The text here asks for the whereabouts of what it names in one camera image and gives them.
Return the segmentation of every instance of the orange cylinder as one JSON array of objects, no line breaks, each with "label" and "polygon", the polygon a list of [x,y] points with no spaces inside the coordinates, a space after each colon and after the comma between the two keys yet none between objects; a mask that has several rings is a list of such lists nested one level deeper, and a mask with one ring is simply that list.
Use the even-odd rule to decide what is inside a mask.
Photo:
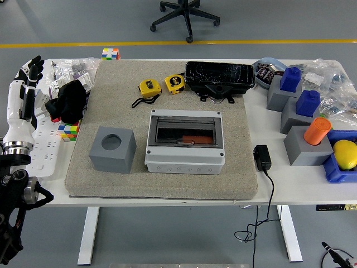
[{"label": "orange cylinder", "polygon": [[332,128],[329,120],[317,117],[303,135],[304,140],[310,145],[318,145]]}]

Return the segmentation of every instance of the gray block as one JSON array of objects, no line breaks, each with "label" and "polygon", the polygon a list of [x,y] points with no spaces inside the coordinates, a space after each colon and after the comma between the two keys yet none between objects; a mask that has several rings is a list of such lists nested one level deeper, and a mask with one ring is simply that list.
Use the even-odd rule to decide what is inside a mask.
[{"label": "gray block", "polygon": [[308,126],[293,126],[284,139],[286,153],[292,166],[320,166],[334,152],[327,136],[319,145],[310,145],[303,135]]},{"label": "gray block", "polygon": [[89,157],[96,170],[129,174],[135,150],[132,130],[100,126]]},{"label": "gray block", "polygon": [[268,91],[267,109],[282,112],[289,97],[299,98],[302,92],[301,80],[295,92],[280,90],[280,75],[274,75],[272,84]]},{"label": "gray block", "polygon": [[297,101],[297,98],[289,97],[281,113],[280,133],[282,134],[288,134],[292,126],[309,126],[320,115],[319,109],[315,110],[312,117],[296,114]]}]

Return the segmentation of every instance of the colorful cube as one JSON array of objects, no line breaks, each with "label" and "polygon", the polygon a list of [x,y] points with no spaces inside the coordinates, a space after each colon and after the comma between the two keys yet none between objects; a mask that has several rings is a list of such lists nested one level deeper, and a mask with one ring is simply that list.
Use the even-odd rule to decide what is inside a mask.
[{"label": "colorful cube", "polygon": [[119,49],[103,49],[102,60],[120,60]]},{"label": "colorful cube", "polygon": [[76,141],[79,132],[81,120],[74,124],[66,124],[61,122],[58,127],[58,132],[64,141]]}]

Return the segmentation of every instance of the lemon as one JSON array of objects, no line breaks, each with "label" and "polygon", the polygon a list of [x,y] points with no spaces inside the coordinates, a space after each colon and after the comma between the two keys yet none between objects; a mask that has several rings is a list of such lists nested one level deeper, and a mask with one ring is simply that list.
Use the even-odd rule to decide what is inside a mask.
[{"label": "lemon", "polygon": [[352,141],[340,140],[336,142],[334,154],[341,170],[349,170],[357,165],[357,145]]}]

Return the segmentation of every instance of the beige carpet board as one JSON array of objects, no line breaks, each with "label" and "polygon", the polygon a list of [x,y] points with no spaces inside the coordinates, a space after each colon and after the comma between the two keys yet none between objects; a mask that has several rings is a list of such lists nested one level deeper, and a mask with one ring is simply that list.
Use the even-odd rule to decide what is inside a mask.
[{"label": "beige carpet board", "polygon": [[[65,188],[73,197],[135,197],[170,199],[250,200],[257,177],[242,97],[235,103],[201,102],[191,90],[169,95],[164,78],[185,70],[179,61],[102,61],[80,127]],[[141,97],[138,85],[157,80],[162,95],[154,104],[131,104]],[[150,173],[144,164],[150,111],[180,109],[222,113],[225,165],[219,175]],[[137,149],[130,174],[97,171],[89,158],[99,126],[134,131]]]}]

